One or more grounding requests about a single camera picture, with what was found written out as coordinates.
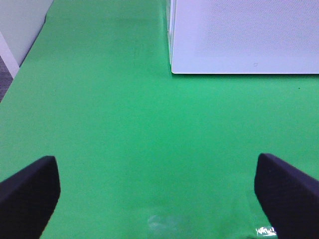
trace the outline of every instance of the white panel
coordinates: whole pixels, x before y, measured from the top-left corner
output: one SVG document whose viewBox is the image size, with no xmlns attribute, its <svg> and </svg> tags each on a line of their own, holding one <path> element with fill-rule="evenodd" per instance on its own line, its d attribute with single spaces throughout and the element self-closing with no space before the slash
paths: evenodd
<svg viewBox="0 0 319 239">
<path fill-rule="evenodd" d="M 177 0 L 174 73 L 319 73 L 318 0 Z"/>
<path fill-rule="evenodd" d="M 20 65 L 53 0 L 0 0 L 0 31 Z"/>
</svg>

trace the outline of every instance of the green paper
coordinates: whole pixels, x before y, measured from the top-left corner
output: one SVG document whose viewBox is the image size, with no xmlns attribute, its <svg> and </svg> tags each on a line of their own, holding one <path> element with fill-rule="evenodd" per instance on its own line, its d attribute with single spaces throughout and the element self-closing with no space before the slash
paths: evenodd
<svg viewBox="0 0 319 239">
<path fill-rule="evenodd" d="M 55 0 L 0 103 L 4 179 L 55 155 L 41 238 L 246 239 L 257 157 L 319 178 L 317 75 L 172 75 L 161 0 Z"/>
</svg>

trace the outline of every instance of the white box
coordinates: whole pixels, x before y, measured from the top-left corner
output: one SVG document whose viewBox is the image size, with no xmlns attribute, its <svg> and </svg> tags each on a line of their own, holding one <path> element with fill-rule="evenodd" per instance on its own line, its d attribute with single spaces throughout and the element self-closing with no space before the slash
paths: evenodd
<svg viewBox="0 0 319 239">
<path fill-rule="evenodd" d="M 167 0 L 167 27 L 173 73 L 319 73 L 319 0 Z"/>
</svg>

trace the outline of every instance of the gray carpet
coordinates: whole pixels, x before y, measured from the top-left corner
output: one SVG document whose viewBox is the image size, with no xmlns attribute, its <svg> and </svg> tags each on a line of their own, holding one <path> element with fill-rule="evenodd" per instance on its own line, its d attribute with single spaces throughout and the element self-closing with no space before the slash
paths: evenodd
<svg viewBox="0 0 319 239">
<path fill-rule="evenodd" d="M 9 89 L 12 80 L 13 78 L 0 56 L 0 102 L 2 101 L 6 91 Z"/>
</svg>

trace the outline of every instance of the black foam pad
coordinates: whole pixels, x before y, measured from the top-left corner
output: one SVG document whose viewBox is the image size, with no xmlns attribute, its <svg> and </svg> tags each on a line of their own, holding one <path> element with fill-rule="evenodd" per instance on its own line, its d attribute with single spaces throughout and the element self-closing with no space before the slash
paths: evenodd
<svg viewBox="0 0 319 239">
<path fill-rule="evenodd" d="M 260 154 L 255 193 L 279 239 L 319 238 L 316 179 L 276 156 Z"/>
<path fill-rule="evenodd" d="M 60 196 L 55 157 L 46 156 L 0 183 L 0 238 L 39 238 Z"/>
</svg>

